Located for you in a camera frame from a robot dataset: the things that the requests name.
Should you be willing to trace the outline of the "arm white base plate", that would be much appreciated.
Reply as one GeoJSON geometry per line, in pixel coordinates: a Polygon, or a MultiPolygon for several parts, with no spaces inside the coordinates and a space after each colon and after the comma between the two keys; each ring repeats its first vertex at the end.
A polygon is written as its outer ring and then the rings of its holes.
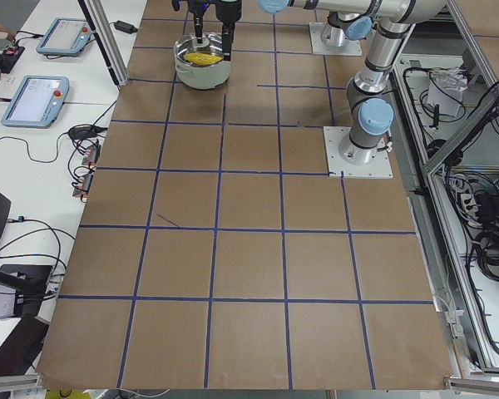
{"type": "Polygon", "coordinates": [[[384,139],[368,150],[352,144],[348,126],[325,126],[324,144],[328,174],[334,178],[392,179],[393,172],[384,139]]]}
{"type": "Polygon", "coordinates": [[[313,54],[345,57],[362,55],[360,41],[347,39],[342,29],[326,22],[311,22],[309,33],[313,54]]]}

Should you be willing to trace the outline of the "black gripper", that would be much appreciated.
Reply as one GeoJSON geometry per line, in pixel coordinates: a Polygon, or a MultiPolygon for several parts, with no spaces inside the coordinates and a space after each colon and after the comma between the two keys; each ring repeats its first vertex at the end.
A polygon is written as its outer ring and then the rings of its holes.
{"type": "Polygon", "coordinates": [[[224,61],[231,60],[232,45],[235,33],[235,24],[241,19],[242,1],[233,0],[188,0],[187,6],[193,16],[195,37],[198,44],[203,43],[203,16],[207,8],[212,4],[215,7],[215,16],[222,25],[222,54],[224,61]]]}

